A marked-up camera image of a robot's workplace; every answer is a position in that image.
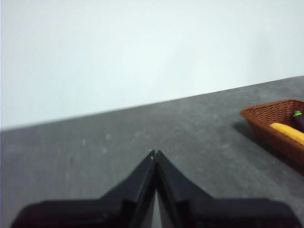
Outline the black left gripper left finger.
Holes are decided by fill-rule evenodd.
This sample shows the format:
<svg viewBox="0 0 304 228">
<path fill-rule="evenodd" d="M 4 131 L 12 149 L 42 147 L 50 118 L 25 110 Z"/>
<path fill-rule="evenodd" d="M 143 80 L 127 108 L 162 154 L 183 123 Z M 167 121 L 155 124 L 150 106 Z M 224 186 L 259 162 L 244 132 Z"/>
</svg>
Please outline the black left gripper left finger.
<svg viewBox="0 0 304 228">
<path fill-rule="evenodd" d="M 156 168 L 151 151 L 131 174 L 98 199 L 55 200 L 25 206 L 13 228 L 139 228 L 152 213 Z"/>
</svg>

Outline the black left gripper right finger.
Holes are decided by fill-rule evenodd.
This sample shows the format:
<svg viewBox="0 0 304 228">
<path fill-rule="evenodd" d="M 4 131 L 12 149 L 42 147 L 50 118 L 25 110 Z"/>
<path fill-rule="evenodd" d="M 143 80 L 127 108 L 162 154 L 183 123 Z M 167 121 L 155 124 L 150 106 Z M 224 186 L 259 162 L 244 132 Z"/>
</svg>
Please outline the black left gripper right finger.
<svg viewBox="0 0 304 228">
<path fill-rule="evenodd" d="M 214 198 L 156 153 L 157 192 L 164 224 L 174 228 L 300 228 L 286 203 L 264 198 Z"/>
</svg>

